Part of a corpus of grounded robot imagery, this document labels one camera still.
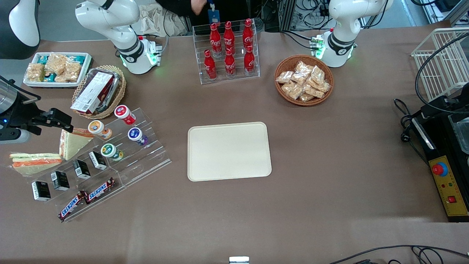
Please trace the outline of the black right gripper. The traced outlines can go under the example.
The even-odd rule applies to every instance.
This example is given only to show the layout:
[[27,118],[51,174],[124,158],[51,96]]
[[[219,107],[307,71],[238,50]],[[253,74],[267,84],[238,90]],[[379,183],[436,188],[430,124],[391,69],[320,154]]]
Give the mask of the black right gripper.
[[23,129],[31,134],[41,135],[42,127],[57,127],[66,132],[74,130],[72,117],[53,107],[48,111],[40,110],[36,102],[17,92],[1,92],[1,130],[6,128]]

